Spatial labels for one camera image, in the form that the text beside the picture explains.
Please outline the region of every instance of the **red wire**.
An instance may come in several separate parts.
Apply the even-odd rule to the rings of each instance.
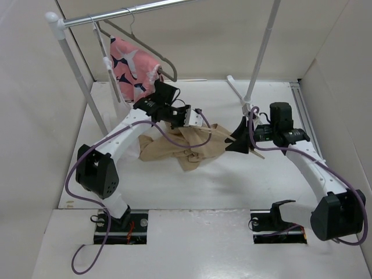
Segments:
[[[129,230],[128,234],[127,234],[127,240],[128,240],[127,244],[130,243],[130,238],[132,237],[133,229],[134,229],[134,221],[132,221],[130,223],[130,230]]]

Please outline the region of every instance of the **white tabletop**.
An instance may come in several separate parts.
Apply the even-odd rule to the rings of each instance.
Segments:
[[[245,92],[247,81],[238,84]],[[242,117],[241,104],[225,81],[179,81],[180,98],[194,108],[201,108],[212,123],[233,132]],[[95,83],[92,96],[101,113],[113,115],[113,105],[107,83]],[[257,82],[253,91],[254,104],[269,113],[272,102],[288,102],[292,106],[295,127],[300,128],[298,111],[289,83]],[[76,161],[82,144],[92,145],[102,138],[90,108],[87,107],[76,142],[71,165]],[[260,143],[272,146],[272,143]],[[262,160],[253,154],[226,152],[201,165],[197,170],[183,172],[177,159],[157,162],[136,160],[117,171],[124,200],[133,209],[269,209],[271,204],[285,199],[315,204],[316,200],[299,170],[281,152],[265,152]],[[77,195],[94,198],[74,180],[70,189]],[[73,199],[63,191],[59,208],[98,208],[89,202]]]
[[[146,245],[107,245],[87,274],[75,276],[71,259],[92,244],[96,211],[53,211],[33,279],[370,278],[359,246],[322,242],[311,230],[307,245],[253,244],[247,209],[151,210]],[[85,270],[98,248],[84,247],[76,269]]]

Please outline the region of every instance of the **tan garment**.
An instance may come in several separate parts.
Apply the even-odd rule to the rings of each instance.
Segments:
[[[212,128],[227,135],[231,134],[218,124],[213,124]],[[181,145],[198,145],[208,139],[209,133],[193,127],[171,130],[168,126],[167,136]],[[175,157],[184,171],[195,170],[202,160],[220,156],[225,152],[225,148],[229,146],[229,144],[225,143],[226,137],[220,134],[212,134],[210,141],[206,145],[192,149],[176,146],[164,136],[153,140],[146,135],[140,135],[138,139],[141,146],[139,158],[142,161],[147,162]]]

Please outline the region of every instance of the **pink patterned cloth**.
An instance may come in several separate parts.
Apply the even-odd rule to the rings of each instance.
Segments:
[[[110,54],[113,72],[124,99],[137,100],[155,92],[154,82],[160,78],[159,62],[131,43],[111,36]]]

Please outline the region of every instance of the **beige wall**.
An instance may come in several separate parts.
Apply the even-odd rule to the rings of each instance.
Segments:
[[[301,82],[328,164],[367,196],[372,216],[372,2],[349,1]],[[363,245],[372,269],[372,233]]]
[[[58,0],[67,18],[156,0]],[[301,78],[348,0],[282,0],[259,78]],[[200,0],[137,14],[136,36],[176,66],[180,78],[249,78],[273,0]],[[129,30],[131,16],[114,22]],[[113,34],[114,29],[102,23]],[[101,52],[90,24],[73,28],[98,80]]]
[[[62,192],[85,104],[44,20],[49,10],[58,11],[53,0],[0,1],[0,277],[4,279],[32,276],[44,230]],[[84,76],[91,85],[86,68]]]

